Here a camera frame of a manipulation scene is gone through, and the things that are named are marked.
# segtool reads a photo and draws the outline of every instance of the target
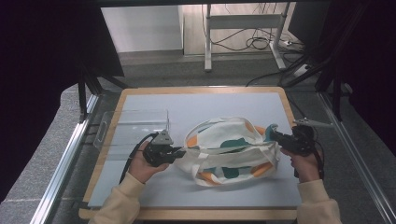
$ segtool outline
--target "metal frame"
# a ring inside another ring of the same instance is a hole
[[[332,102],[329,99],[327,93],[319,92],[318,97],[323,103],[323,107],[325,108],[327,115],[332,120],[334,129],[341,138],[341,141],[346,148],[346,152],[348,153],[349,158],[352,160],[356,170],[361,176],[361,180],[364,186],[367,188],[367,191],[373,198],[373,201],[378,208],[378,211],[381,214],[382,218],[384,218],[385,223],[396,223],[396,215],[392,208],[392,205],[389,202],[388,197],[386,196],[384,190],[382,190],[378,182],[375,180],[373,174],[370,172],[370,169],[367,167],[367,164],[364,162],[364,159],[359,153],[359,150],[349,136],[349,133],[347,132],[347,129],[344,126],[343,122],[339,121],[332,112]]]
[[[35,210],[35,214],[32,220],[30,221],[31,224],[39,224],[46,222],[50,214],[50,210],[62,186],[62,183],[64,182],[64,178],[66,177],[67,172],[70,168],[70,164],[75,157],[78,146],[82,140],[82,136],[87,130],[88,124],[93,117],[92,113],[98,101],[99,101],[99,96],[95,96],[95,95],[91,96],[90,100],[88,101],[87,103],[88,116],[83,122],[78,123],[76,129],[73,131],[72,137],[70,138],[69,143],[67,144],[66,150],[64,151],[64,154],[62,155],[61,160],[59,161],[59,164],[52,176],[52,179],[49,182],[49,185],[47,186],[44,196],[42,197],[40,204]]]
[[[282,14],[270,15],[220,15],[210,16],[211,5],[206,9],[206,42],[205,42],[205,71],[212,70],[212,41],[210,30],[216,29],[257,29],[257,28],[276,28],[274,41],[270,41],[269,46],[273,52],[279,70],[285,70],[286,65],[279,54],[278,44],[282,35],[283,26],[288,16],[290,2],[286,4]]]

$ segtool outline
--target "cloth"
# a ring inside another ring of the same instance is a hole
[[[144,184],[127,172],[122,182],[111,190],[102,208],[89,223],[133,223],[139,213],[138,197],[144,187]]]
[[[299,224],[341,223],[338,203],[329,198],[321,179],[299,184],[298,190],[302,199],[297,208]]]
[[[102,209],[90,223],[132,223],[140,209],[138,197],[144,184],[126,173],[121,184],[111,191]],[[329,198],[322,180],[298,185],[303,203],[297,208],[299,224],[339,224],[338,203]]]

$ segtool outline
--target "hand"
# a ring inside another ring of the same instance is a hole
[[[132,159],[128,171],[129,174],[131,174],[143,184],[146,183],[153,175],[160,171],[164,171],[169,166],[169,164],[162,164],[158,167],[153,167],[148,162],[146,162],[145,158],[143,157],[143,150],[146,148],[148,143],[148,141],[144,142],[136,154],[134,154],[134,158]]]
[[[285,148],[281,148],[280,151],[283,154],[291,157],[291,166],[294,167],[294,169],[296,169],[298,172],[300,183],[320,179],[318,172],[318,162],[314,154],[303,157],[289,152]]]

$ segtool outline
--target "patterned fabric bag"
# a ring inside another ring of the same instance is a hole
[[[280,146],[265,136],[276,127],[264,129],[238,117],[208,120],[189,132],[186,154],[175,165],[191,173],[196,184],[209,187],[272,175]]]

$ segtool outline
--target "white fabric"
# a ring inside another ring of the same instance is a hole
[[[196,135],[196,147],[189,148],[188,141]],[[220,147],[228,140],[244,139],[247,146]],[[255,166],[271,162],[272,167],[263,175],[272,175],[276,171],[279,161],[279,145],[277,142],[263,142],[262,136],[247,119],[217,118],[205,121],[193,128],[185,138],[184,148],[186,154],[175,161],[175,165],[186,173],[191,173],[196,184],[201,186],[217,186],[232,184],[255,178],[250,173]],[[226,178],[221,167],[239,168],[239,176]],[[200,177],[205,169],[215,172],[212,180],[208,182]]]

